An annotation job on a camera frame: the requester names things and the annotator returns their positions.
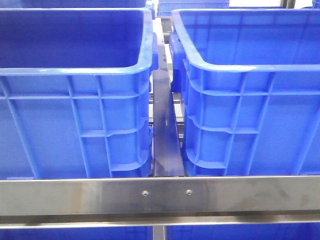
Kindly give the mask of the left rail screw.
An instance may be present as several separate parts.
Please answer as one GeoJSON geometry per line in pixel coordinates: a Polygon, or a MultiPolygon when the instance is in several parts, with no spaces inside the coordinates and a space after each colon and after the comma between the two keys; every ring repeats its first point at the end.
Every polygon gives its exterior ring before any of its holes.
{"type": "Polygon", "coordinates": [[[147,190],[143,190],[143,191],[141,192],[141,194],[142,194],[143,196],[147,196],[147,195],[149,194],[149,192],[148,192],[147,190]]]}

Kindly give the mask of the steel centre divider bar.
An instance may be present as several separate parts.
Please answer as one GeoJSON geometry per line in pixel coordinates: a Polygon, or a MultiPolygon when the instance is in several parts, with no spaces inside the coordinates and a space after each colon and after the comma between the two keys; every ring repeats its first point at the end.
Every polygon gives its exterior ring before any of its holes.
{"type": "Polygon", "coordinates": [[[165,42],[157,34],[158,69],[153,72],[153,175],[183,177],[183,165],[174,100],[170,88],[165,42]]]}

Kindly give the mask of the blue crate back right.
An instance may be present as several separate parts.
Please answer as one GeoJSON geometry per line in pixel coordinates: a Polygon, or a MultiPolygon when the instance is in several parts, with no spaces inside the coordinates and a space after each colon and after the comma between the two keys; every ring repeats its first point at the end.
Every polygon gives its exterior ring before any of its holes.
{"type": "Polygon", "coordinates": [[[169,17],[173,10],[178,9],[228,9],[229,0],[159,0],[159,17],[169,17]]]}

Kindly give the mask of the blue crate back left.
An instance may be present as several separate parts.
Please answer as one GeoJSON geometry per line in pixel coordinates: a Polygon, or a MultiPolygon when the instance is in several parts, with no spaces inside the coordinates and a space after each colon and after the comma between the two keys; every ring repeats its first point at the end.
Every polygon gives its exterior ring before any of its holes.
{"type": "Polygon", "coordinates": [[[151,0],[18,0],[22,8],[145,8],[156,18],[151,0]]]}

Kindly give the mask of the blue crate lower right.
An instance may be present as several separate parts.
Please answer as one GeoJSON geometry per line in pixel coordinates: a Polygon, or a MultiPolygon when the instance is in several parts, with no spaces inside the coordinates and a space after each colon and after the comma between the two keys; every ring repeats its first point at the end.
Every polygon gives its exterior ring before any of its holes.
{"type": "Polygon", "coordinates": [[[318,240],[319,223],[168,226],[168,240],[318,240]]]}

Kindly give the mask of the dark vertical post background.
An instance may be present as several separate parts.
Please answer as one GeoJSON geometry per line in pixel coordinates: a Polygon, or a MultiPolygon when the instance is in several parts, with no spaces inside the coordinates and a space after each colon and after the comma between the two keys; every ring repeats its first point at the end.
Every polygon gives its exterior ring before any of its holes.
{"type": "Polygon", "coordinates": [[[296,0],[281,0],[280,4],[284,9],[294,9],[296,0]]]}

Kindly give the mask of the steel lower centre post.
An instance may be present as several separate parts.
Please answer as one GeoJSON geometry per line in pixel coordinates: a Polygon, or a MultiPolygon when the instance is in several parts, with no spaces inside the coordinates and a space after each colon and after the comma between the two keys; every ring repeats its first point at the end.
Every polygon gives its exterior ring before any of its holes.
{"type": "Polygon", "coordinates": [[[167,239],[167,227],[165,225],[156,225],[152,228],[153,240],[166,240],[167,239]]]}

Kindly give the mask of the blue crate lower left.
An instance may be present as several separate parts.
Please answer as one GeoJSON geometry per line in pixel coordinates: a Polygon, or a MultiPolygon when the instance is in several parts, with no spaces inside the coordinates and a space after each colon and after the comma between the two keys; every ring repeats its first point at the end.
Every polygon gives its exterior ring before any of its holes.
{"type": "Polygon", "coordinates": [[[151,240],[149,226],[2,229],[2,240],[151,240]]]}

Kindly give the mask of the large blue crate left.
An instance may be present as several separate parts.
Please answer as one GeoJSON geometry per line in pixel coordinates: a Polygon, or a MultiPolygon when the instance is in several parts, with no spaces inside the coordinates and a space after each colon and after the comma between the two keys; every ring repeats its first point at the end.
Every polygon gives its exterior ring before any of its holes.
{"type": "Polygon", "coordinates": [[[145,8],[0,11],[0,178],[147,177],[157,38],[145,8]]]}

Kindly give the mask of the right rail screw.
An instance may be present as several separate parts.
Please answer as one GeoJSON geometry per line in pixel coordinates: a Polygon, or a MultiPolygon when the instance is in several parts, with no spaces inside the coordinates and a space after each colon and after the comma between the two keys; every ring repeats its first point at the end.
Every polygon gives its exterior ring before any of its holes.
{"type": "Polygon", "coordinates": [[[190,196],[193,194],[193,191],[191,189],[187,189],[185,193],[190,196]]]}

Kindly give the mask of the large blue crate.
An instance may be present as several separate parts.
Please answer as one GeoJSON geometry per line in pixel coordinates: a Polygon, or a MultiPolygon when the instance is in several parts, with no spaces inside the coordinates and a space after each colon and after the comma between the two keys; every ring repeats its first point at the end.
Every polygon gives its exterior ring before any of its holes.
{"type": "Polygon", "coordinates": [[[0,178],[147,177],[157,38],[145,8],[0,11],[0,178]]]}
{"type": "Polygon", "coordinates": [[[177,9],[189,176],[320,172],[320,12],[177,9]]]}

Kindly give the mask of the steel front rail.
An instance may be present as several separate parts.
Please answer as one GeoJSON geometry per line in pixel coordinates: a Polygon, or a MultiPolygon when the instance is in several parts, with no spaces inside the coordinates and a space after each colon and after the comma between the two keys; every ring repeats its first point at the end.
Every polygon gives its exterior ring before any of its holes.
{"type": "Polygon", "coordinates": [[[312,223],[320,178],[147,177],[0,183],[3,229],[312,223]]]}

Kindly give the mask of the large blue crate right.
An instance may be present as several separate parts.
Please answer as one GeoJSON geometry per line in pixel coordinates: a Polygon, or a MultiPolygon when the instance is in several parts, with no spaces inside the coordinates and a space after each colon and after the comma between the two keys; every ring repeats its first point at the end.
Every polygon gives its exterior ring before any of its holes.
{"type": "Polygon", "coordinates": [[[177,9],[189,176],[320,172],[320,12],[177,9]]]}

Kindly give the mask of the rail screw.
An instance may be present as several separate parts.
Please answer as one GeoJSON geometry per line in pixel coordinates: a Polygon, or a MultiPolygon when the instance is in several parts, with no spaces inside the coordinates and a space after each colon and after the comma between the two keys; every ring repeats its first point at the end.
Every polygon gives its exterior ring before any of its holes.
{"type": "Polygon", "coordinates": [[[148,192],[147,190],[143,190],[143,191],[141,192],[141,194],[142,194],[143,196],[147,196],[147,195],[149,194],[149,192],[148,192]]]}
{"type": "Polygon", "coordinates": [[[187,189],[185,193],[190,196],[193,194],[193,191],[191,189],[187,189]]]}

